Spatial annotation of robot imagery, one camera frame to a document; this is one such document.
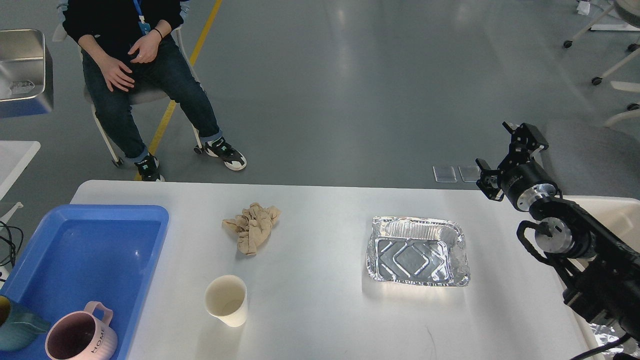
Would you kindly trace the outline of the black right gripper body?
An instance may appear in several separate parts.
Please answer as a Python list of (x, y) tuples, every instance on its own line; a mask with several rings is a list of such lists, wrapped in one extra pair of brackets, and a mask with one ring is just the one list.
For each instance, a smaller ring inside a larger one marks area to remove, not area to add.
[(555, 180), (534, 161), (501, 171), (499, 185), (514, 209), (520, 212), (528, 212), (538, 199), (554, 198), (560, 193)]

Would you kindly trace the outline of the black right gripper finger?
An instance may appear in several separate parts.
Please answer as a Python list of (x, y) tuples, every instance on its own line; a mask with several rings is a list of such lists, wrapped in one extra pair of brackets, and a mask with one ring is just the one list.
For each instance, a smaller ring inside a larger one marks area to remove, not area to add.
[(503, 121), (502, 126), (510, 134), (509, 150), (502, 161), (503, 166), (521, 166), (529, 163), (537, 153), (549, 148), (549, 142), (537, 126), (528, 123), (516, 126), (507, 121)]
[(475, 163), (479, 170), (479, 178), (476, 185), (480, 191), (492, 201), (501, 202), (505, 197), (499, 182), (503, 171), (499, 168), (491, 169), (489, 164), (482, 158), (476, 158)]

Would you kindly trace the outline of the person's hand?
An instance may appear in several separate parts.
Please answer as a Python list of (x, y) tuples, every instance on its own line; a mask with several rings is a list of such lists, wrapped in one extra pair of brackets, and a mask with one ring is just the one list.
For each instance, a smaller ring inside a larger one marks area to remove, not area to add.
[(139, 38), (128, 51), (132, 64), (147, 64), (155, 60), (163, 37), (157, 29)]

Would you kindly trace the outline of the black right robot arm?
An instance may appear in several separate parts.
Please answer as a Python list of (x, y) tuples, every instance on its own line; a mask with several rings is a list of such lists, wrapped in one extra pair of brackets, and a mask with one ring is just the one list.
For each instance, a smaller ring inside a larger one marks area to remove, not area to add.
[(519, 243), (538, 262), (554, 269), (565, 286), (564, 304), (590, 324), (618, 325), (617, 340), (576, 356), (583, 360), (640, 337), (639, 253), (578, 203), (565, 199), (557, 182), (535, 161), (549, 148), (532, 124), (503, 121), (510, 134), (502, 162), (490, 168), (475, 160), (478, 189), (492, 201), (508, 199), (530, 214), (518, 225)]

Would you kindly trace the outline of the person's other hand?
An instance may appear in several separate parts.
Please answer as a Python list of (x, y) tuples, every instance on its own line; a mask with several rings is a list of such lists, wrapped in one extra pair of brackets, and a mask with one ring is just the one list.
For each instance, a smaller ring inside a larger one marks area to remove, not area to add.
[(135, 87), (135, 80), (131, 77), (133, 71), (122, 61), (107, 55), (97, 64), (110, 91), (119, 89), (128, 92)]

